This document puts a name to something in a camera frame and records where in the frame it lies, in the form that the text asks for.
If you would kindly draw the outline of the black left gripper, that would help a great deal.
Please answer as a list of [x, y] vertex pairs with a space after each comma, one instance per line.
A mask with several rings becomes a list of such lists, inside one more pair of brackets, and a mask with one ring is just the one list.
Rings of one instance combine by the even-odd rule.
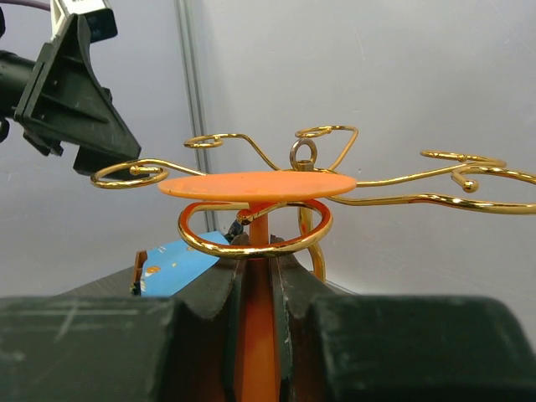
[[1, 118], [17, 122], [41, 154], [79, 147], [73, 169], [91, 174], [140, 156], [141, 145], [112, 104], [90, 64], [86, 17], [67, 18], [59, 37], [35, 61], [1, 52]]

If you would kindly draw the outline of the orange plastic wine glass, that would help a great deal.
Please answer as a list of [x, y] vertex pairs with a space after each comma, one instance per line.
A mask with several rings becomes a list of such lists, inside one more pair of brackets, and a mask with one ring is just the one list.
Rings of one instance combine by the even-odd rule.
[[[190, 198], [180, 215], [179, 233], [192, 246], [224, 257], [244, 257], [245, 272], [240, 295], [239, 364], [236, 396], [239, 401], [277, 401], [280, 398], [280, 349], [276, 344], [276, 319], [269, 259], [315, 245], [331, 228], [330, 210], [320, 198], [346, 193], [356, 186], [344, 175], [297, 171], [226, 173], [169, 179], [159, 190], [170, 196]], [[269, 214], [296, 205], [317, 211], [321, 222], [311, 227], [300, 223], [300, 236], [281, 245], [270, 241]], [[237, 220], [249, 225], [249, 246], [225, 247], [196, 240], [188, 228], [191, 215], [199, 210], [230, 209]]]

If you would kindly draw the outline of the gold wire glass rack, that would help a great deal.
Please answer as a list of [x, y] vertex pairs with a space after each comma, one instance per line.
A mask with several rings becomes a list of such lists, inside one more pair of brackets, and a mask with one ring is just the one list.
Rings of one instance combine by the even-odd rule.
[[[130, 189], [157, 185], [167, 196], [192, 200], [178, 217], [178, 233], [195, 250], [219, 258], [263, 260], [308, 250], [314, 275], [325, 280], [326, 268], [319, 241], [332, 227], [332, 212], [322, 203], [361, 207], [400, 204], [435, 204], [452, 209], [508, 215], [534, 214], [535, 205], [499, 203], [438, 193], [411, 193], [392, 197], [349, 198], [357, 188], [395, 184], [449, 174], [464, 192], [479, 188], [475, 175], [490, 175], [534, 184], [535, 176], [508, 168], [506, 162], [468, 153], [425, 150], [421, 156], [450, 160], [449, 167], [397, 178], [358, 181], [338, 172], [338, 166], [358, 138], [355, 126], [317, 126], [300, 130], [290, 150], [290, 168], [275, 165], [260, 147], [242, 133], [217, 133], [188, 139], [192, 149], [215, 148], [226, 139], [241, 139], [268, 165], [265, 172], [201, 173], [156, 158], [121, 162], [102, 168], [90, 177], [103, 189]], [[202, 211], [234, 211], [238, 224], [249, 229], [248, 245], [224, 245], [204, 240], [189, 227]]]

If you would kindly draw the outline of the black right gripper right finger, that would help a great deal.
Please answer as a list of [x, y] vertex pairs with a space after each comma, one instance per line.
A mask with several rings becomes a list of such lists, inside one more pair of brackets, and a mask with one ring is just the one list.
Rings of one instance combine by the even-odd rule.
[[481, 296], [338, 293], [270, 261], [283, 401], [529, 401], [532, 348]]

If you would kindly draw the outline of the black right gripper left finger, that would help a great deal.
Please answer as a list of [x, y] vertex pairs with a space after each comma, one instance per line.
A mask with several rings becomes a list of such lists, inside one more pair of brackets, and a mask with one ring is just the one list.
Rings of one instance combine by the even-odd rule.
[[235, 400], [242, 267], [218, 260], [164, 298], [2, 299], [2, 400]]

